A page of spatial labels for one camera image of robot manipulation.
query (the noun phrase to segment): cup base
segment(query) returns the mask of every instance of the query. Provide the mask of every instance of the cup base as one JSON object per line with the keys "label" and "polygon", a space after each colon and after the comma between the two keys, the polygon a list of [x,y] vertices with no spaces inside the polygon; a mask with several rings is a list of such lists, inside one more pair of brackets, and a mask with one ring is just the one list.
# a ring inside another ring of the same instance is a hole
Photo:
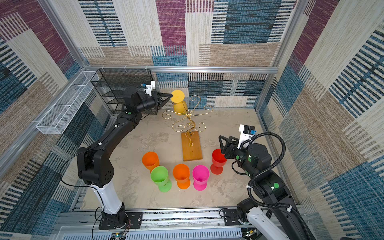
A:
{"label": "cup base", "polygon": [[223,172],[223,167],[216,167],[215,165],[211,165],[211,172],[213,174],[219,175]]}
{"label": "cup base", "polygon": [[160,192],[168,192],[170,190],[170,188],[172,187],[172,182],[170,180],[168,180],[168,182],[165,185],[158,186],[158,187],[159,187]]}
{"label": "cup base", "polygon": [[200,185],[200,184],[197,184],[196,182],[193,182],[193,187],[198,191],[203,191],[207,187],[207,183]]}
{"label": "cup base", "polygon": [[185,183],[177,183],[177,186],[180,188],[180,189],[187,189],[189,187],[189,185],[191,184],[191,180],[189,179],[187,182]]}

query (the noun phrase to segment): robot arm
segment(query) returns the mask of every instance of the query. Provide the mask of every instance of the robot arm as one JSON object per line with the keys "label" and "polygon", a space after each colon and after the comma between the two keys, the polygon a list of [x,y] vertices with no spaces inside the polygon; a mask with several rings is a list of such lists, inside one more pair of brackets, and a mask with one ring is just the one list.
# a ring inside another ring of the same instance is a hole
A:
{"label": "robot arm", "polygon": [[142,111],[154,109],[157,113],[172,97],[172,94],[158,93],[154,81],[142,86],[144,88],[126,88],[125,105],[113,126],[89,147],[81,147],[77,151],[79,178],[92,186],[103,206],[99,229],[120,228],[127,222],[124,203],[117,197],[112,183],[114,168],[109,157],[121,140],[139,124]]}
{"label": "robot arm", "polygon": [[[250,136],[254,136],[254,130],[255,127],[253,126],[241,125],[239,129],[240,139],[232,136],[229,138],[219,137],[220,148],[225,158],[234,159],[238,166],[241,167],[250,178],[253,178],[253,176],[268,168],[272,160],[272,157],[268,154],[268,150],[264,145],[252,142]],[[293,209],[296,209],[295,202],[288,187],[272,170],[269,170],[259,177],[250,187],[265,205],[276,206],[277,204],[283,204],[290,205]],[[259,224],[259,219],[255,219],[258,211],[257,208],[258,206],[250,198],[243,200],[237,205],[239,220],[243,223],[249,222],[256,227]],[[308,227],[306,225],[303,226],[303,221],[300,221],[290,209],[288,211],[285,207],[270,207],[270,210],[281,223],[289,239],[314,239],[313,235],[308,233]],[[267,233],[265,229],[263,230],[262,226],[259,225],[260,228],[258,229],[268,236],[270,233]]]}

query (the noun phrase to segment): pink plastic cup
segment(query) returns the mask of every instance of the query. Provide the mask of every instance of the pink plastic cup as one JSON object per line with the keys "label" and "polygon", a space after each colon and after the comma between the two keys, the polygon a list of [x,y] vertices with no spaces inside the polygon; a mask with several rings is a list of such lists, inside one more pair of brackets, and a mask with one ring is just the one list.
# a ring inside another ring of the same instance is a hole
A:
{"label": "pink plastic cup", "polygon": [[193,187],[198,191],[203,191],[207,187],[209,170],[206,166],[197,165],[192,171]]}

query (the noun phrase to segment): red plastic cup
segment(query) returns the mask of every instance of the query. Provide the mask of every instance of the red plastic cup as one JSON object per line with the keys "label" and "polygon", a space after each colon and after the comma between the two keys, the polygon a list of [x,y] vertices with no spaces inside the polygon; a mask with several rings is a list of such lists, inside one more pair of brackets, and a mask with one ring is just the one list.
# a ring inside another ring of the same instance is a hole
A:
{"label": "red plastic cup", "polygon": [[159,157],[155,152],[147,152],[144,154],[143,158],[141,159],[144,166],[148,168],[151,172],[155,167],[160,166]]}
{"label": "red plastic cup", "polygon": [[212,165],[211,172],[213,174],[219,175],[223,172],[223,166],[227,160],[224,157],[224,154],[221,154],[220,149],[216,149],[212,152]]}
{"label": "red plastic cup", "polygon": [[207,187],[209,170],[204,165],[197,165],[192,171],[193,187],[198,191],[203,191]]}
{"label": "red plastic cup", "polygon": [[187,189],[191,184],[191,180],[189,180],[189,167],[185,164],[176,165],[175,168],[173,168],[173,176],[180,189]]}

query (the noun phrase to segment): cable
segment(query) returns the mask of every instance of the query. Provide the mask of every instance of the cable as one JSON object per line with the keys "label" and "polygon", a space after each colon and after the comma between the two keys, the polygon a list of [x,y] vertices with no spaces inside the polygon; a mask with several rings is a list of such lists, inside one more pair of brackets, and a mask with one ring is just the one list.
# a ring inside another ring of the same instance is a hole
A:
{"label": "cable", "polygon": [[[250,139],[248,139],[247,141],[250,142],[250,141],[254,141],[255,139],[259,138],[259,137],[262,137],[262,136],[265,136],[265,135],[271,135],[271,136],[274,136],[276,137],[280,143],[281,143],[281,153],[280,153],[280,156],[276,159],[276,161],[271,164],[269,167],[261,170],[260,172],[258,172],[256,175],[254,175],[248,182],[248,186],[252,186],[253,183],[259,178],[261,177],[262,175],[264,175],[265,173],[269,172],[272,168],[276,167],[280,162],[281,160],[283,159],[284,157],[284,154],[285,154],[285,149],[286,149],[286,146],[285,146],[285,142],[284,140],[279,136],[277,135],[276,133],[273,133],[273,132],[263,132],[263,133],[260,133],[258,135],[254,135],[252,136]],[[263,203],[263,202],[259,202],[258,200],[256,200],[253,195],[252,195],[252,192],[251,192],[251,188],[247,188],[247,192],[248,192],[248,196],[249,198],[251,199],[251,201],[257,205],[257,206],[261,206],[261,207],[266,207],[266,208],[290,208],[291,205],[289,204],[282,204],[282,203],[279,203],[279,204],[266,204],[266,203]],[[291,212],[297,217],[301,227],[303,228],[304,230],[304,233],[307,237],[308,240],[312,240],[312,235],[311,235],[311,231],[310,229],[308,228],[308,226],[306,225],[305,221],[303,220],[303,218],[301,217],[300,213],[298,212],[297,209],[294,209],[292,208],[291,209]]]}
{"label": "cable", "polygon": [[96,212],[97,212],[97,210],[98,210],[99,208],[101,208],[101,207],[98,207],[98,208],[96,208],[96,210],[95,210],[95,215],[94,215],[94,216],[95,216],[95,219],[96,219],[96,220],[95,220],[95,223],[93,224],[93,227],[92,227],[92,240],[94,240],[94,239],[93,239],[93,229],[95,228],[95,224],[96,224],[96,222],[99,221],[99,218],[96,218]]}
{"label": "cable", "polygon": [[224,209],[228,209],[228,208],[223,207],[222,209],[220,209],[220,210],[218,211],[218,214],[220,215],[220,217],[224,217],[224,216],[221,216],[221,214],[220,214],[220,212],[221,212],[222,210],[224,210]]}
{"label": "cable", "polygon": [[[267,208],[270,208],[270,209],[278,209],[278,208],[290,208],[291,205],[289,204],[282,204],[282,203],[278,203],[278,204],[266,204],[266,203],[263,203],[263,202],[259,202],[258,200],[256,200],[253,195],[252,195],[252,192],[251,192],[251,188],[247,188],[247,191],[248,191],[248,196],[249,198],[251,199],[251,201],[258,205],[258,206],[262,206],[262,207],[267,207]],[[312,240],[312,235],[311,235],[311,231],[310,229],[308,228],[307,224],[305,223],[305,221],[303,220],[303,218],[301,217],[299,211],[297,209],[294,209],[292,208],[291,209],[291,212],[297,217],[297,219],[299,220],[299,223],[301,225],[301,227],[303,228],[304,230],[304,233],[305,233],[305,236],[307,237],[308,240]]]}
{"label": "cable", "polygon": [[249,144],[248,144],[247,147],[244,147],[244,145],[245,145],[246,143],[248,143],[248,142],[253,142],[256,138],[258,138],[258,137],[256,137],[256,136],[258,136],[258,135],[255,134],[255,135],[253,135],[250,139],[247,139],[247,140],[245,140],[244,142],[242,142],[242,143],[240,144],[240,148],[243,149],[243,150],[248,149]]}
{"label": "cable", "polygon": [[237,173],[237,174],[240,174],[240,175],[247,175],[246,173],[236,171],[235,168],[233,167],[233,165],[234,165],[235,163],[236,163],[236,161],[234,161],[234,162],[232,163],[232,170],[233,170],[235,173]]}
{"label": "cable", "polygon": [[251,137],[251,139],[254,137],[253,140],[255,140],[256,138],[259,138],[259,137],[262,137],[262,136],[265,136],[265,135],[271,135],[271,136],[274,136],[276,137],[280,143],[281,143],[281,153],[280,153],[280,156],[276,159],[276,161],[274,163],[272,163],[269,167],[261,170],[260,172],[258,172],[256,175],[254,175],[251,180],[249,180],[248,182],[248,186],[252,186],[253,183],[259,178],[261,177],[262,175],[264,175],[265,173],[269,172],[272,168],[276,167],[280,162],[281,160],[283,159],[284,157],[284,154],[285,154],[285,142],[284,140],[279,136],[277,135],[276,133],[273,133],[273,132],[263,132],[263,133],[260,133],[258,135],[254,135]]}
{"label": "cable", "polygon": [[128,219],[129,220],[129,223],[128,223],[128,225],[125,227],[125,229],[124,229],[124,232],[122,232],[122,235],[124,236],[124,234],[125,234],[125,230],[127,230],[127,228],[128,228],[128,231],[127,231],[127,234],[128,234],[128,232],[129,232],[129,230],[130,230],[130,228],[131,228],[131,220],[130,219]]}
{"label": "cable", "polygon": [[146,118],[149,114],[151,114],[152,113],[152,109],[151,109],[151,111],[147,114],[147,115],[145,115],[141,120],[143,120],[144,118]]}

